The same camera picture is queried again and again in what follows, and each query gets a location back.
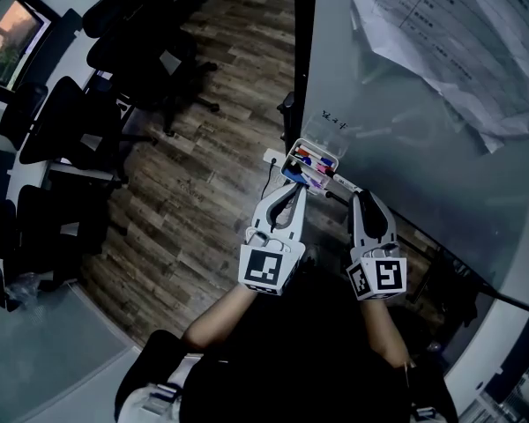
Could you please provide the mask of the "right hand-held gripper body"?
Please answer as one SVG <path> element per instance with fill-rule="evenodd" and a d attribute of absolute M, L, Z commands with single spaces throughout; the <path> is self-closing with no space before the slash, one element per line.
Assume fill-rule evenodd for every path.
<path fill-rule="evenodd" d="M 358 301 L 387 300 L 406 291 L 406 258 L 396 242 L 361 252 L 350 251 L 351 265 L 346 269 Z"/>

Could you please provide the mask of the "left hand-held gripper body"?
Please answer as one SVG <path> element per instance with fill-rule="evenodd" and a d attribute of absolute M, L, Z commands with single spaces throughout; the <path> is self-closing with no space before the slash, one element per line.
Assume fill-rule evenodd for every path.
<path fill-rule="evenodd" d="M 238 282 L 252 291 L 281 296 L 305 253 L 299 241 L 249 227 L 241 246 Z"/>

